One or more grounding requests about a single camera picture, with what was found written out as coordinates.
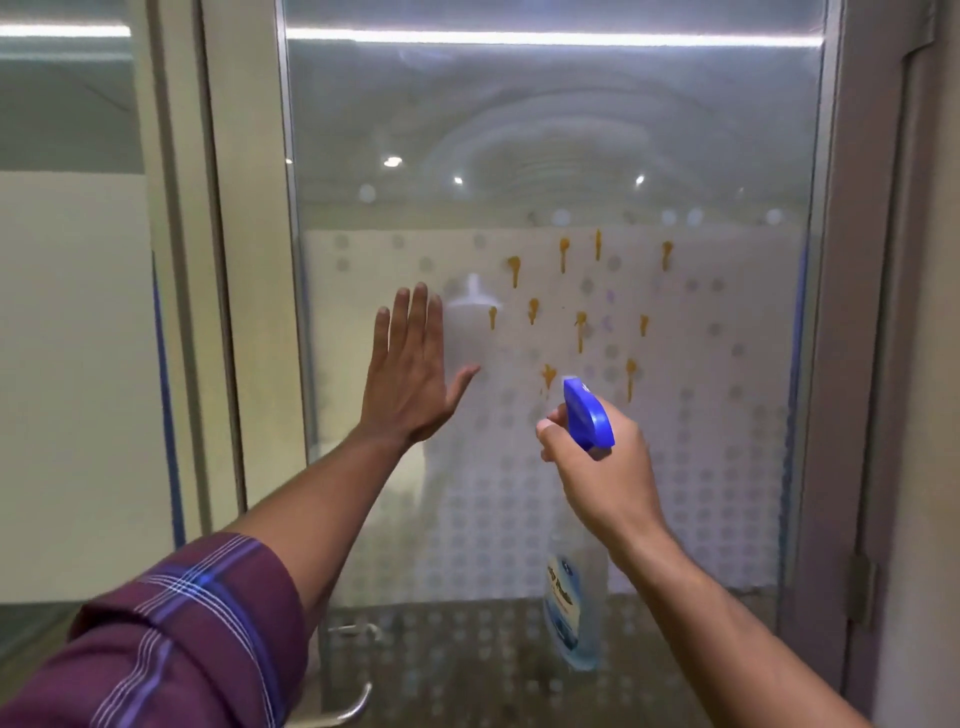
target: white wall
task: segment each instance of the white wall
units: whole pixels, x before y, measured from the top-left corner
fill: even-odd
[[[960,724],[960,12],[947,74],[926,241],[875,718]]]
[[[0,602],[173,546],[147,223],[140,176],[0,173]]]

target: door frame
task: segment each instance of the door frame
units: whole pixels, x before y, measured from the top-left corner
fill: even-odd
[[[307,462],[282,0],[200,0],[247,503]],[[837,690],[847,665],[904,59],[926,3],[828,0],[778,631]]]

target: plaid sleeve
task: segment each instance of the plaid sleeve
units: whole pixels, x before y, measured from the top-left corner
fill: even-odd
[[[0,725],[281,726],[306,668],[286,569],[255,539],[185,546],[85,605]]]

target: forearm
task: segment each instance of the forearm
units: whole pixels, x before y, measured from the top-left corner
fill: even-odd
[[[283,562],[308,627],[336,583],[405,443],[354,429],[334,450],[259,502],[227,531],[252,536]]]
[[[868,725],[665,532],[626,540],[615,560],[714,725]]]

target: bottle label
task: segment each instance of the bottle label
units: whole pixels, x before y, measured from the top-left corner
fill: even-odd
[[[557,636],[569,650],[580,641],[580,577],[570,563],[558,554],[546,565],[546,611]]]

